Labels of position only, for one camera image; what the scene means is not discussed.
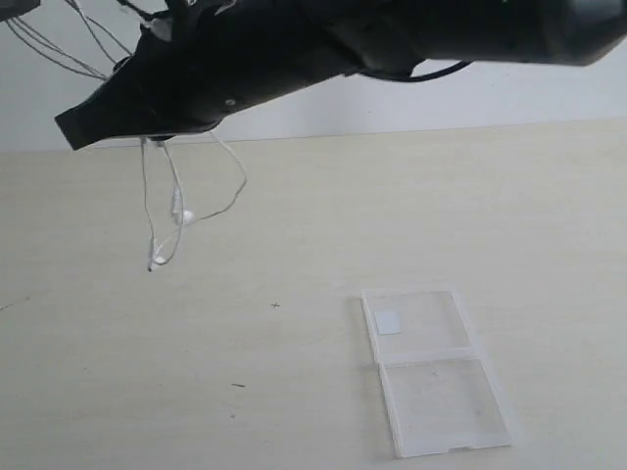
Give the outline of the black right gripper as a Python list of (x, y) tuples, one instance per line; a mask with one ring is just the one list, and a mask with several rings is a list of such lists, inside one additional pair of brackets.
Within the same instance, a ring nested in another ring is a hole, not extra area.
[(138, 17), (132, 55), (55, 117), (74, 150), (202, 133), (233, 114), (362, 68), (341, 30), (368, 1), (168, 1)]

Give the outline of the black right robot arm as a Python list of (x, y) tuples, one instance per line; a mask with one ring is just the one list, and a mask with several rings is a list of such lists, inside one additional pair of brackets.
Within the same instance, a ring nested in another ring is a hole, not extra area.
[(170, 1), (134, 52), (57, 115), (76, 150), (204, 133), (339, 75), (402, 83), (427, 60), (586, 66), (626, 36), (622, 1)]

